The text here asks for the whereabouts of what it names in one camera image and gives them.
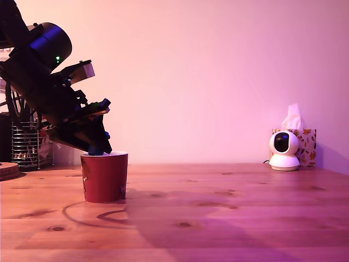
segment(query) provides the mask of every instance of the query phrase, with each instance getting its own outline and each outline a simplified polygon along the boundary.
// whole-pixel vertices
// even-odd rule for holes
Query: robotic arm
[[[42,115],[44,129],[52,141],[97,154],[112,148],[103,126],[110,101],[87,103],[72,84],[94,76],[91,60],[52,73],[72,51],[68,35],[52,23],[26,26],[14,0],[0,0],[0,49],[13,47],[0,62],[0,76]],[[7,101],[13,114],[13,103]]]

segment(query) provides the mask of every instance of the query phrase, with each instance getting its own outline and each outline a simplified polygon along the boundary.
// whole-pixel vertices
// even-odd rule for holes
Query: camera lens
[[[288,141],[290,137],[287,133],[279,133],[275,136],[274,147],[277,151],[283,153],[288,150]]]

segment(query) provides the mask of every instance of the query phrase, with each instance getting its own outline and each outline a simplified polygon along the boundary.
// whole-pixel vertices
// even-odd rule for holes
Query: wooden coaster
[[[0,165],[0,181],[12,179],[20,175],[17,163],[2,163]]]

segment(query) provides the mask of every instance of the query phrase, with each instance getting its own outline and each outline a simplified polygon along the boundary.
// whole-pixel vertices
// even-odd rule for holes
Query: wood knot
[[[188,227],[191,227],[191,224],[189,224],[187,222],[181,222],[181,223],[179,223],[179,226],[188,228]]]

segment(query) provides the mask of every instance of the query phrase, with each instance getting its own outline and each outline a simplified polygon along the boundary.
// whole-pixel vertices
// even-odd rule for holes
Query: wooden tabletop
[[[349,261],[349,176],[319,168],[130,165],[111,204],[79,168],[0,185],[1,262]]]

